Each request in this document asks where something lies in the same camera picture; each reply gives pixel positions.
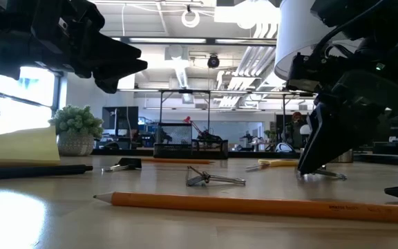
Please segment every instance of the potted plant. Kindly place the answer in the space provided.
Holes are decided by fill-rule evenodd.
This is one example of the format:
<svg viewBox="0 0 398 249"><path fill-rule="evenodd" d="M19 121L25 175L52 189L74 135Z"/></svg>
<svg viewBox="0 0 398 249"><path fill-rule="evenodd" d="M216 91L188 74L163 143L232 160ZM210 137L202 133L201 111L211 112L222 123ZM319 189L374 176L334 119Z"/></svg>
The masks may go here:
<svg viewBox="0 0 398 249"><path fill-rule="evenodd" d="M274 142L274 139L276 138L275 131L266 130L263 133L265 134L265 137L268 139L267 142Z"/></svg>
<svg viewBox="0 0 398 249"><path fill-rule="evenodd" d="M58 150L62 156L87 156L93 151L95 138L100 139L104 131L103 120L95 118L90 107L83 109L71 105L58 110L49 120L55 125L58 135Z"/></svg>

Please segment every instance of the security camera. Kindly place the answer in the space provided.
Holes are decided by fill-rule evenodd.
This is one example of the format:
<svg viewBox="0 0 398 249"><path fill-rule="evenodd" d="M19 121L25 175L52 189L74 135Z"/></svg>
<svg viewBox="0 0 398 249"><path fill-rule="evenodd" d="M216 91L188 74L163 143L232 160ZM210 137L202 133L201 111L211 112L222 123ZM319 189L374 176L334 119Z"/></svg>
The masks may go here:
<svg viewBox="0 0 398 249"><path fill-rule="evenodd" d="M209 68L217 68L219 66L219 58L217 55L210 55L207 63Z"/></svg>

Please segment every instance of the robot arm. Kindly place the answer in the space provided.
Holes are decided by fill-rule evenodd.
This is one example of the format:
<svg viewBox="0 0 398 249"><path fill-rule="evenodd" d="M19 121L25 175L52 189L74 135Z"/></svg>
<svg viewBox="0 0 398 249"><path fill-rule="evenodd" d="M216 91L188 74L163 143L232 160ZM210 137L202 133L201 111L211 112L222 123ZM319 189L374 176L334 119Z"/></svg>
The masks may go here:
<svg viewBox="0 0 398 249"><path fill-rule="evenodd" d="M18 80L21 66L95 78L106 93L146 69L141 51L100 33L105 20L87 0L8 0L0 6L0 75Z"/></svg>
<svg viewBox="0 0 398 249"><path fill-rule="evenodd" d="M311 55L294 58L287 82L288 89L318 94L301 174L371 139L385 108L398 116L398 0L316 0L311 12L335 29ZM359 48L331 44L338 33L362 39ZM343 56L330 55L332 49Z"/></svg>

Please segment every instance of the desk surface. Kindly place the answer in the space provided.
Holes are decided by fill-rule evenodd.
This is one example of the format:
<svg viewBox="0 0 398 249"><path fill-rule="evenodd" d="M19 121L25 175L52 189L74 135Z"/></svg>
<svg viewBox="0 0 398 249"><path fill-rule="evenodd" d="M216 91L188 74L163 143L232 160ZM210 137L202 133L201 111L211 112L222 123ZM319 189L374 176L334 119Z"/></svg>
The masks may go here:
<svg viewBox="0 0 398 249"><path fill-rule="evenodd" d="M297 181L292 168L247 173L256 160L230 159L196 167L245 178L247 186L186 187L186 165L143 163L142 171L101 173L119 158L62 159L92 164L84 175L0 180L0 248L398 248L398 224L113 207L92 199L130 191L398 203L383 192L398 185L398 166L333 164L328 168L349 179Z"/></svg>

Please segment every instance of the sticky note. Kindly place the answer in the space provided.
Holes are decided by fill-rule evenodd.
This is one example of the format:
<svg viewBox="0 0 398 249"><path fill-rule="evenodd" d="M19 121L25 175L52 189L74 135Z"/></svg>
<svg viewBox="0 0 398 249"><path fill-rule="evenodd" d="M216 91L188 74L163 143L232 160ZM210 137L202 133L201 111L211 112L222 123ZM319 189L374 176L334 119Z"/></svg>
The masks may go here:
<svg viewBox="0 0 398 249"><path fill-rule="evenodd" d="M59 165L55 127L0 135L0 167Z"/></svg>

